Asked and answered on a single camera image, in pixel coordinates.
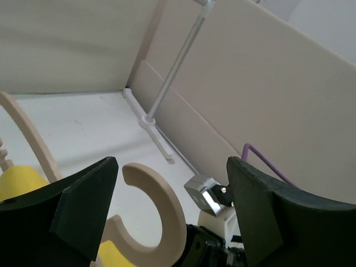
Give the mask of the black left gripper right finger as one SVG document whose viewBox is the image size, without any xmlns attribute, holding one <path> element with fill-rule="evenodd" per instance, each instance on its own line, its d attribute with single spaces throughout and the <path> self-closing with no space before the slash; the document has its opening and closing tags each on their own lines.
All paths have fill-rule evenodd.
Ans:
<svg viewBox="0 0 356 267">
<path fill-rule="evenodd" d="M 248 266 L 354 266 L 355 205 L 226 163 Z"/>
</svg>

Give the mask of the yellow trousers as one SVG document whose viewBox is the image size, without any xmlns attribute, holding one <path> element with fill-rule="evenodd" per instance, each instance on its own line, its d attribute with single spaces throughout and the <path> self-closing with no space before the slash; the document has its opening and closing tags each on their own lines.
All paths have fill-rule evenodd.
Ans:
<svg viewBox="0 0 356 267">
<path fill-rule="evenodd" d="M 1 174 L 1 201 L 26 194 L 48 184 L 47 179 L 30 166 L 11 166 Z M 100 244 L 98 257 L 103 266 L 134 266 L 109 240 Z"/>
</svg>

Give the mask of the wooden clothes hanger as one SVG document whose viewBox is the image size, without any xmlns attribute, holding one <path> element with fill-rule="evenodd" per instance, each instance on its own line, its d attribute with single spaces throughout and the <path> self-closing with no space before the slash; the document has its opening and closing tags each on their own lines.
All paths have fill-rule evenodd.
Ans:
<svg viewBox="0 0 356 267">
<path fill-rule="evenodd" d="M 29 164 L 29 144 L 50 182 L 78 171 L 105 156 L 118 160 L 119 173 L 109 216 L 123 219 L 135 241 L 148 248 L 163 242 L 164 223 L 153 199 L 128 184 L 124 168 L 136 165 L 174 178 L 189 171 L 166 161 L 120 93 L 13 97 L 1 93 L 1 116 L 20 129 L 16 134 L 1 122 L 5 144 L 16 161 Z"/>
</svg>

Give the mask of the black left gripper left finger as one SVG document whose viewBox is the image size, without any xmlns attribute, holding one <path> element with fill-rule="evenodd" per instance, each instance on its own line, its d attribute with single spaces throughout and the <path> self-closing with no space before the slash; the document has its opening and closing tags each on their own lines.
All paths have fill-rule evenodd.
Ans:
<svg viewBox="0 0 356 267">
<path fill-rule="evenodd" d="M 89 266 L 117 180 L 106 157 L 35 191 L 1 201 L 1 266 Z"/>
</svg>

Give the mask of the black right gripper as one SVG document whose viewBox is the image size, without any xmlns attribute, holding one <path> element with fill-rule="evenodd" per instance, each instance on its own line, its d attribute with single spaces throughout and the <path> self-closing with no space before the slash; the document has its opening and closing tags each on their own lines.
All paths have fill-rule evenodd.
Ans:
<svg viewBox="0 0 356 267">
<path fill-rule="evenodd" d="M 185 248 L 174 266 L 215 267 L 248 265 L 244 249 L 226 248 L 225 239 L 211 230 L 192 224 L 187 224 L 186 230 Z"/>
</svg>

